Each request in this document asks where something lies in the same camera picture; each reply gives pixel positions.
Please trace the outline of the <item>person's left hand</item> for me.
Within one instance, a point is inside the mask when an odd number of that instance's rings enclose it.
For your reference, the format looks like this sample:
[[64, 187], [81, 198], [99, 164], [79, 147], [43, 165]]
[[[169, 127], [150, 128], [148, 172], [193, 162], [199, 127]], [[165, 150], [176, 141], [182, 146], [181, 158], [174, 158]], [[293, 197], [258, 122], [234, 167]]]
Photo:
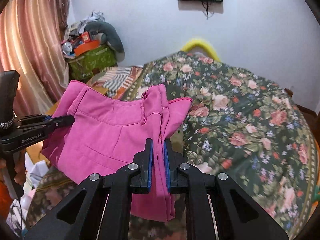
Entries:
[[[26, 150], [21, 150], [20, 155], [19, 155], [19, 159], [15, 165], [15, 172], [17, 173], [15, 176], [15, 182], [21, 186], [23, 186], [23, 184], [26, 181], [26, 169], [25, 169], [25, 153]], [[0, 168], [3, 169], [5, 168], [7, 165], [6, 161], [4, 159], [1, 158], [0, 160]], [[3, 173], [1, 171], [1, 182], [3, 184], [5, 184], [4, 182], [4, 177], [3, 177]]]

